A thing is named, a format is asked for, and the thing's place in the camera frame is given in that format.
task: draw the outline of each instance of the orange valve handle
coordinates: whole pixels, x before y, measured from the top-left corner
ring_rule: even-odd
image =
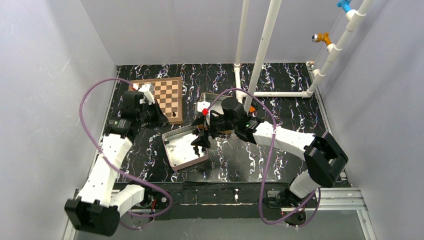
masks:
[[[330,38],[329,38],[329,33],[315,33],[312,36],[312,42],[314,43],[319,43],[319,42],[324,42],[325,44],[330,45],[332,44]]]

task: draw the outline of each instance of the metal tray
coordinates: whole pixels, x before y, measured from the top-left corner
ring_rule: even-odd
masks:
[[[200,101],[212,103],[217,97],[218,97],[218,94],[204,92],[200,95]],[[231,98],[231,96],[222,95],[221,97],[219,97],[218,101],[216,101],[215,104],[210,109],[215,110],[220,114],[224,114],[223,108],[221,107],[221,103],[226,98]]]
[[[162,134],[166,155],[172,170],[177,171],[191,165],[200,163],[209,158],[209,150],[199,150],[195,154],[190,143],[197,138],[192,132],[196,126],[184,126]]]

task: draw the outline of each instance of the gray wall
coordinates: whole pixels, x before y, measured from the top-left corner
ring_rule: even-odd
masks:
[[[0,239],[58,240],[95,153],[81,97],[116,68],[79,0],[2,1],[0,16]],[[86,104],[95,136],[112,87]]]
[[[81,0],[116,65],[233,63],[243,0]],[[332,27],[337,1],[283,1],[265,62],[314,60],[315,32]],[[242,63],[255,62],[270,0],[250,1]]]
[[[424,234],[424,5],[417,3],[375,0],[320,86],[378,239]],[[335,42],[346,23],[339,16],[330,32]]]

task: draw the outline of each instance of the chessboard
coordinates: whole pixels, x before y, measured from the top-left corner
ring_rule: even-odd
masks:
[[[183,123],[183,81],[181,77],[132,80],[141,87],[144,84],[154,86],[153,96],[170,124]]]

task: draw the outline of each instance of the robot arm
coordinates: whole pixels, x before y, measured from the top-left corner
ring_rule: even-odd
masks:
[[[140,88],[134,85],[133,89],[135,91],[127,91],[122,97],[120,117],[111,118],[106,123],[103,154],[97,156],[84,187],[75,199],[66,201],[66,214],[77,230],[112,236],[121,216],[144,199],[145,189],[139,185],[127,185],[111,198],[118,173],[103,160],[106,156],[113,165],[121,168],[140,129],[168,123],[153,97],[151,84]]]
[[[197,110],[202,114],[192,125],[201,126],[195,132],[198,137],[191,143],[193,146],[210,148],[209,135],[214,138],[218,133],[227,130],[234,130],[234,133],[245,142],[271,145],[273,125],[260,118],[248,116],[243,105],[235,98],[229,97],[222,101],[223,114],[200,111],[200,108],[209,106],[208,102],[201,102],[198,106],[201,106]],[[307,170],[295,177],[278,196],[276,203],[281,207],[300,202],[321,186],[333,187],[348,162],[348,157],[328,132],[317,136],[278,126],[275,130],[274,147],[298,156],[307,166]]]

